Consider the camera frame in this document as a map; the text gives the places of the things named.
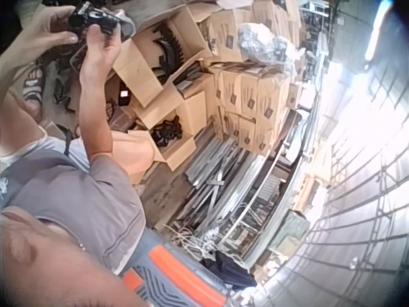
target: hand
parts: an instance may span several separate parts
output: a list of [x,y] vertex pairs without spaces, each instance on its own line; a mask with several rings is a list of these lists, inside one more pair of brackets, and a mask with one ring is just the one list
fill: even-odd
[[87,32],[88,51],[81,67],[80,82],[85,87],[104,87],[107,76],[121,51],[121,28],[117,25],[111,36],[93,24]]
[[6,51],[8,58],[15,66],[23,66],[55,46],[77,43],[77,35],[66,31],[74,10],[74,6],[44,8]]

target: stacked cardboard boxes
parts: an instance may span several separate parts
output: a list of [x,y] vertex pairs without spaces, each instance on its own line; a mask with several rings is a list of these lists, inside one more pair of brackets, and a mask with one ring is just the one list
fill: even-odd
[[266,155],[284,124],[289,77],[274,69],[248,64],[216,64],[213,72],[217,107],[216,134],[240,147]]
[[214,76],[215,96],[208,111],[212,110],[216,134],[220,138],[228,135],[246,150],[268,154],[284,126],[288,109],[297,107],[301,89],[292,84],[289,98],[288,75],[250,62],[238,46],[238,29],[245,22],[262,23],[298,47],[298,1],[286,0],[279,6],[272,0],[254,0],[249,10],[221,10],[212,4],[190,7],[213,52],[211,58],[202,61],[202,67]]
[[299,47],[302,22],[298,6],[298,0],[285,0],[283,5],[274,4],[273,0],[254,0],[252,13],[255,22]]
[[[155,28],[165,22],[181,45],[184,63],[165,84],[161,84],[152,68],[159,67],[159,57],[163,50],[154,42],[160,36]],[[206,98],[213,96],[213,79],[209,74],[201,74],[184,88],[177,88],[174,80],[196,60],[210,57],[205,42],[189,8],[179,6],[161,13],[141,26],[141,30],[132,39],[123,43],[121,53],[114,64],[118,77],[110,79],[112,83],[126,84],[132,93],[128,109],[138,117],[137,130],[130,135],[145,138],[155,146],[155,160],[165,162],[175,170],[196,149],[194,136],[206,126],[206,113],[213,110],[206,105]],[[183,129],[181,139],[170,141],[166,147],[157,148],[150,136],[150,129],[163,120],[172,120],[179,116]]]

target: finger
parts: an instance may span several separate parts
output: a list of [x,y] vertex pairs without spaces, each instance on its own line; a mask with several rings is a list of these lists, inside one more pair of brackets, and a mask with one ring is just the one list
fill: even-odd
[[78,36],[69,31],[49,33],[47,39],[50,48],[59,45],[69,45],[78,42]]
[[50,19],[52,22],[57,20],[63,20],[69,18],[72,12],[74,12],[75,7],[72,5],[67,6],[56,6],[49,8]]
[[121,45],[121,25],[118,23],[109,38],[108,47]]
[[87,46],[92,52],[96,48],[100,49],[105,45],[105,35],[101,32],[98,24],[92,24],[87,31]]

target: white plastic bag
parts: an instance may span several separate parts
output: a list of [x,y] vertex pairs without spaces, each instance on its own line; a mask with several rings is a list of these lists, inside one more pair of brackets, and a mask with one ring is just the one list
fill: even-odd
[[296,75],[294,61],[300,53],[286,38],[274,35],[264,24],[245,23],[238,30],[238,45],[252,61],[282,65],[284,71]]

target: gray t-shirt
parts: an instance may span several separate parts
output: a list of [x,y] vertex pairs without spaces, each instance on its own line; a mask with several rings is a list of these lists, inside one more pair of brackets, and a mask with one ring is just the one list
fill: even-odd
[[16,206],[64,228],[119,274],[145,227],[141,201],[127,173],[100,155],[85,173],[63,154],[37,150],[1,174],[1,208]]

